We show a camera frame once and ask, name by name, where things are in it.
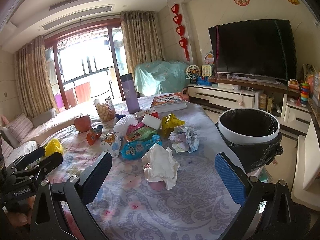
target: human hand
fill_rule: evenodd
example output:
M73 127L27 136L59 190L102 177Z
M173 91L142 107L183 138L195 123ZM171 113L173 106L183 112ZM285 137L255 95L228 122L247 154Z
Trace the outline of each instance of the human hand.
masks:
M10 221L10 223L14 226L14 227L21 227L24 226L26 224L30 224L31 223L31 215L32 215L32 208L33 208L33 204L35 202L35 198L36 196L32 196L30 198L28 198L28 204L30 206L30 210L28 211L28 214L25 215L23 213L15 213L15 212L8 212L7 218Z

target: curtain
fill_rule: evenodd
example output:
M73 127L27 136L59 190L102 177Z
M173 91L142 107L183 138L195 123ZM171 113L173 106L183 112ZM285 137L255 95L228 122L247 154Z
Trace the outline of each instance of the curtain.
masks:
M43 36L15 53L15 77L19 102L26 116L34 118L57 108L46 68Z
M134 68L138 64L163 60L156 27L158 19L154 12L121 12L120 20L129 73L134 76Z

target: striped pillow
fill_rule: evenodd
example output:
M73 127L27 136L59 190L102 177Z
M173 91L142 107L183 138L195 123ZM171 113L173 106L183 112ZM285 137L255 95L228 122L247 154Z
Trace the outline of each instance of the striped pillow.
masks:
M4 157L4 161L9 157L10 153L12 153L13 148L1 137L1 150L2 155Z
M21 114L6 126L12 135L21 142L28 133L33 129L33 124L28 117Z

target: red apple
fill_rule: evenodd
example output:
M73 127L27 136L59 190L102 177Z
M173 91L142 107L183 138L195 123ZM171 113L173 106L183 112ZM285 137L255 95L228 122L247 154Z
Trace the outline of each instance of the red apple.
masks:
M79 132L87 132L91 126L91 119L88 115L77 117L74 124Z

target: wall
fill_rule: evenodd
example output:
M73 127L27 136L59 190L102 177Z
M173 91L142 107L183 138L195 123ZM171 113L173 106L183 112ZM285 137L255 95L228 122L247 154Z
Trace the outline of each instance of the wall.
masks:
M187 10L199 65L212 50L209 27L253 19L287 19L294 35L298 69L305 63L320 69L320 28L302 1L293 5L288 0L250 0L247 6L239 6L234 0L192 0Z
M165 6L161 9L161 11L158 12L158 20L160 25L160 33L161 33L161 40L162 40L162 46L163 46L163 53L164 58L166 61L170 60L179 60L179 55L177 51L176 46L176 40L175 35L176 31L173 28L172 24L172 16L171 16L171 10L168 6Z
M21 114L14 75L14 55L0 47L0 113L8 120Z

